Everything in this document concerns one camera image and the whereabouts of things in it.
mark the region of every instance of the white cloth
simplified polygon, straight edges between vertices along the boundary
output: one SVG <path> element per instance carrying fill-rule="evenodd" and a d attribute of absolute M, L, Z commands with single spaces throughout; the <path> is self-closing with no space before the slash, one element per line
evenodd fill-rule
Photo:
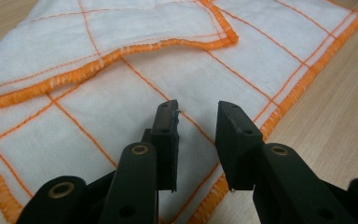
<path fill-rule="evenodd" d="M 0 43 L 0 208 L 13 222 L 50 179 L 115 170 L 177 99 L 178 191 L 160 192 L 159 221 L 205 222 L 227 192 L 217 103 L 267 137 L 357 27 L 324 0 L 39 1 Z"/>

